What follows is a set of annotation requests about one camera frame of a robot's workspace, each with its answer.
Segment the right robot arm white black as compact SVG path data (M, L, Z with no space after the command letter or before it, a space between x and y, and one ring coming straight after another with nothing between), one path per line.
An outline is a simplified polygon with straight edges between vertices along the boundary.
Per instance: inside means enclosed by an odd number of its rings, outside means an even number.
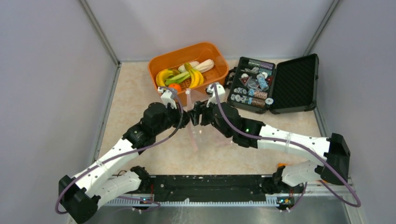
M212 125L241 147L271 149L305 158L304 162L285 165L274 173L274 187L279 192L287 192L303 182L325 181L334 185L348 182L351 153L341 134L332 133L328 138L283 131L240 116L228 103L197 102L188 114L194 126Z

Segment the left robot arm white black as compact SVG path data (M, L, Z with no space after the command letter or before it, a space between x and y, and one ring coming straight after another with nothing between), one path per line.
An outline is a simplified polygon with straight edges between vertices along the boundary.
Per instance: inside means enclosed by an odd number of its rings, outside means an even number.
M110 180L115 171L141 152L168 140L157 142L157 135L174 127L172 137L187 123L181 103L149 104L140 121L128 128L105 155L76 175L59 180L55 212L69 214L78 224L88 221L103 204L121 194L121 184Z

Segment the clear zip top bag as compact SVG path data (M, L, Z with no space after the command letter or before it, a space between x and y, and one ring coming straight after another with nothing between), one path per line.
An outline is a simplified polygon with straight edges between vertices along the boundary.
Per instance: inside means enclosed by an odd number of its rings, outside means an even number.
M228 148L232 145L230 138L226 138L221 132L210 123L202 125L204 121L204 111L200 107L206 108L209 96L197 90L187 89L187 112L190 122L187 125L193 152L203 151L211 148Z

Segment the green leafy vegetable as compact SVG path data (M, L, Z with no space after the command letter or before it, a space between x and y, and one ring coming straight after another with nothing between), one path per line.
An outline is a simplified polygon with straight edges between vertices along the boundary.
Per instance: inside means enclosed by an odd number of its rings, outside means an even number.
M166 86L169 86L172 83L179 84L179 83L182 83L184 80L188 79L190 76L191 76L190 73L188 71L186 71L186 72L180 73L174 77L166 79L164 83Z

